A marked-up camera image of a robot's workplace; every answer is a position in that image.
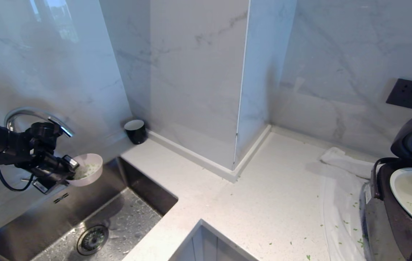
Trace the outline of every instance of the white cabinet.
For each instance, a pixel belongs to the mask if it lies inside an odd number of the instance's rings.
[[[221,238],[225,239],[222,235],[216,236],[205,226],[200,226],[169,261],[256,261],[242,249],[232,247]]]

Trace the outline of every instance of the black wall socket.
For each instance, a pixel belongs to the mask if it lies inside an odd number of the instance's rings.
[[[412,109],[412,81],[398,79],[386,103]]]

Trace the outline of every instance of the sink drain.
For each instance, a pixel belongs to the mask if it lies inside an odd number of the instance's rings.
[[[102,225],[87,229],[79,238],[77,251],[88,256],[99,251],[108,240],[108,228]]]

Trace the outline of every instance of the black and white cup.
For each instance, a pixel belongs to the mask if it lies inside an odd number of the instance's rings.
[[[145,122],[142,120],[129,121],[124,125],[124,129],[130,141],[135,145],[142,144],[148,139]]]

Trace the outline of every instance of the baseboard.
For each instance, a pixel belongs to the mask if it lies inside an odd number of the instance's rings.
[[[261,144],[264,142],[265,138],[269,135],[270,130],[272,129],[271,125],[268,125],[262,133],[259,135],[259,138],[254,142],[254,144],[251,146],[249,151],[246,153],[244,158],[241,160],[239,165],[235,168],[235,170],[229,170],[226,167],[223,167],[222,165],[219,165],[212,160],[207,159],[206,157],[203,157],[196,152],[193,152],[179,144],[176,144],[175,142],[157,134],[156,132],[153,132],[151,130],[148,130],[148,137],[161,144],[162,146],[168,148],[169,150],[172,150],[173,152],[176,152],[178,155],[181,155],[182,157],[200,165],[201,167],[204,167],[206,170],[211,171],[212,173],[217,174],[219,177],[224,178],[225,180],[228,180],[232,183],[235,183],[236,180],[239,178],[241,173],[243,172],[244,168],[246,165],[249,163],[251,158],[254,156],[254,154],[257,152]]]
[[[370,155],[368,153],[365,152],[360,152],[358,150],[346,147],[342,144],[336,144],[333,142],[329,142],[329,141],[325,141],[323,139],[317,138],[317,137],[313,137],[307,134],[303,134],[300,132],[295,132],[293,130],[290,129],[285,129],[282,127],[278,127],[275,125],[272,125],[272,130],[271,132],[274,132],[276,134],[285,136],[285,137],[289,137],[301,142],[305,142],[308,143],[310,145],[314,145],[316,147],[319,148],[323,148],[325,150],[330,149],[331,147],[337,147],[340,148],[341,150],[343,150],[344,152],[346,152],[346,155],[353,157],[355,159],[358,160],[363,160],[363,161],[368,161],[368,162],[375,162],[377,159],[380,158],[380,156],[378,155]]]

